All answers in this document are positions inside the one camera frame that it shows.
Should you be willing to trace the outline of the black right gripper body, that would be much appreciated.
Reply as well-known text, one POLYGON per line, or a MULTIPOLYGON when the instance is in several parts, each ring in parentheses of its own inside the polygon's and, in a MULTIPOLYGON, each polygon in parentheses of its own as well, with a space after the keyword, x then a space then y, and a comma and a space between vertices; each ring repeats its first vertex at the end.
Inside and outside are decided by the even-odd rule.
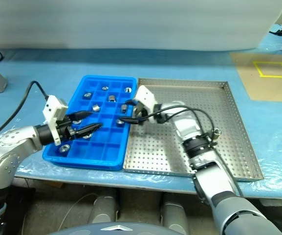
POLYGON ((150 106, 144 105, 143 103, 137 103, 135 107, 135 118, 137 124, 144 124, 145 122, 150 123, 151 120, 148 115, 151 114, 150 106))

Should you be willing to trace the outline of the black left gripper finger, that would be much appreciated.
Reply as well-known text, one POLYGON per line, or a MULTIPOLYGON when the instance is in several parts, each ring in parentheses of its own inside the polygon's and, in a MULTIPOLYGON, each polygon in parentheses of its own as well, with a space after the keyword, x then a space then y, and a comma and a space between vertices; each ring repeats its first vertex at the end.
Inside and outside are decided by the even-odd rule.
POLYGON ((93 112, 91 111, 77 111, 71 114, 67 114, 66 116, 71 120, 71 121, 79 121, 87 118, 88 116, 92 115, 93 112))
POLYGON ((69 139, 74 140, 78 138, 83 138, 85 136, 89 136, 90 134, 97 131, 102 126, 103 126, 102 123, 92 123, 79 130, 73 130, 72 132, 69 133, 69 139))

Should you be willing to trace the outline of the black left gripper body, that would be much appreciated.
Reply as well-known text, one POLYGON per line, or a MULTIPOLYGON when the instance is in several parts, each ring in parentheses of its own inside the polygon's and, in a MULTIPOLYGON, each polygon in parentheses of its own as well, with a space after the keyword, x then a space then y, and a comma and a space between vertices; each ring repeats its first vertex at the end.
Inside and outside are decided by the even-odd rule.
POLYGON ((56 121, 56 130, 61 141, 70 141, 75 139, 75 130, 72 128, 72 120, 65 116, 62 120, 56 121))

